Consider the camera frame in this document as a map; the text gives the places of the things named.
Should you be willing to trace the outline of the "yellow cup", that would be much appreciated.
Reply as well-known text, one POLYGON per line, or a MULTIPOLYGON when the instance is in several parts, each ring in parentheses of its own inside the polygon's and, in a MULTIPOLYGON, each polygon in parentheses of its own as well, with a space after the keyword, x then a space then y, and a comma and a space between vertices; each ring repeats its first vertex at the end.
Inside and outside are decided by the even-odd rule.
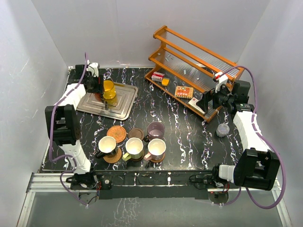
POLYGON ((103 82, 104 93, 103 97, 105 99, 113 99, 116 96, 115 84, 111 80, 104 80, 103 82))

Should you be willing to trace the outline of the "purple cup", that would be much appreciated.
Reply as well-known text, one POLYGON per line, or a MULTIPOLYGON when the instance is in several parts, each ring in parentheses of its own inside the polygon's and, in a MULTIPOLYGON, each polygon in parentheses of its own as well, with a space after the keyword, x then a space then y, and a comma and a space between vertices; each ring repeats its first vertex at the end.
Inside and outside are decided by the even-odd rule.
POLYGON ((151 122, 147 126, 147 135, 143 138, 145 142, 150 142, 153 139, 163 139, 165 126, 161 122, 151 122))

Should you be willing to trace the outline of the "woven rattan coaster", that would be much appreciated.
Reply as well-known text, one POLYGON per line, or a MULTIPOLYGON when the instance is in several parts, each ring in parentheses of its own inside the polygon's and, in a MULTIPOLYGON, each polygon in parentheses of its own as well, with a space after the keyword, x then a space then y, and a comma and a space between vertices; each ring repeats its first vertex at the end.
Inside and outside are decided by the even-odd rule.
POLYGON ((118 162, 122 157, 122 151, 121 149, 118 147, 116 150, 116 154, 114 155, 106 155, 103 157, 103 159, 110 164, 114 164, 116 162, 118 162))
POLYGON ((126 130, 122 126, 115 125, 107 131, 107 136, 113 137, 116 143, 121 143, 126 139, 126 130))

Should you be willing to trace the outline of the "pink cup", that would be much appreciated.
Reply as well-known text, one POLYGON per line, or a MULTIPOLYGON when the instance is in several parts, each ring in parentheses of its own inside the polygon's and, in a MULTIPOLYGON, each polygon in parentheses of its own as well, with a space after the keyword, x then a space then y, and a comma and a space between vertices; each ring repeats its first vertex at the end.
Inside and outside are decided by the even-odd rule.
POLYGON ((144 156, 144 160, 159 160, 165 155, 166 144, 161 139, 153 139, 148 144, 148 153, 144 156))

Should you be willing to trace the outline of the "dark wood coaster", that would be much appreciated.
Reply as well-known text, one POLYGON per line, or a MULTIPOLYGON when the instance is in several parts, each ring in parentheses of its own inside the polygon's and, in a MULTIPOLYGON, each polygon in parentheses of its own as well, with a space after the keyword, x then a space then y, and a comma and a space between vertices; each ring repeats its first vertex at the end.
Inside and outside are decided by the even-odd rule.
POLYGON ((138 138, 140 140, 144 139, 144 132, 140 128, 133 128, 128 132, 128 138, 138 138))
POLYGON ((131 158, 130 160, 134 161, 134 162, 141 161, 143 159, 144 155, 145 155, 145 150, 143 149, 139 154, 135 155, 138 158, 131 158))

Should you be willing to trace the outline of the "black cup white inside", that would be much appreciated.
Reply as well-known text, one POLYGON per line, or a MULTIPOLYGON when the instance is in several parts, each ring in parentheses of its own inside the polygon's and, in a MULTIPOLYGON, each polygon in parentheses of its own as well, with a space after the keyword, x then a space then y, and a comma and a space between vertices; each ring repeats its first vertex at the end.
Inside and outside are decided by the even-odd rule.
POLYGON ((111 136, 103 137, 98 143, 99 152, 96 158, 113 157, 118 153, 116 139, 111 136))

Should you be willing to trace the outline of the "pale green cup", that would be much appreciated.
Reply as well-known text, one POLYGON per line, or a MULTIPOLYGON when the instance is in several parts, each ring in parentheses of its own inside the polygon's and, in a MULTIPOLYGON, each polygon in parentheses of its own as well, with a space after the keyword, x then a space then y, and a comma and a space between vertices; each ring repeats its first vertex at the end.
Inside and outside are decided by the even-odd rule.
POLYGON ((144 150, 143 150, 143 142, 139 138, 130 138, 126 144, 126 153, 122 156, 122 159, 124 161, 128 161, 129 159, 140 159, 144 156, 144 150))

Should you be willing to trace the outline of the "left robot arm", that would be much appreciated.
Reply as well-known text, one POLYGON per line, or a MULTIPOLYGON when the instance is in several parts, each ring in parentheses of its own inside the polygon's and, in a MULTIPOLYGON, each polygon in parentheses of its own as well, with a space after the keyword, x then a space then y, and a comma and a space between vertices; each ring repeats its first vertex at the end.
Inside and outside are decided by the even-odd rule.
POLYGON ((98 184, 98 177, 80 143, 81 130, 76 109, 87 93, 96 95, 99 101, 104 102, 104 79, 99 75, 99 64, 96 62, 76 65, 75 72, 80 75, 79 81, 69 84, 59 101, 45 108, 50 139, 49 160, 54 163, 60 159, 52 157, 53 144, 56 144, 64 151, 62 157, 68 158, 72 165, 74 175, 67 178, 67 182, 94 189, 98 184))

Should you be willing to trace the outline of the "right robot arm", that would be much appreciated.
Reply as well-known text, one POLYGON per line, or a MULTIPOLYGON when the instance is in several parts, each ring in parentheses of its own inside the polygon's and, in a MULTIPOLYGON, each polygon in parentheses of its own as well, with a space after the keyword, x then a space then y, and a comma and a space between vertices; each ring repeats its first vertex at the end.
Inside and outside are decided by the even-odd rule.
POLYGON ((247 81, 237 80, 232 90, 219 83, 216 88, 204 92, 201 100, 192 98, 189 101, 190 106, 203 114, 208 112, 209 102, 215 108, 227 108, 243 146, 243 154, 236 165, 216 164, 212 173, 203 177, 204 183, 212 182, 218 188, 233 183, 265 191, 270 191, 274 185, 280 161, 277 154, 260 138, 255 108, 248 103, 249 90, 250 83, 247 81))

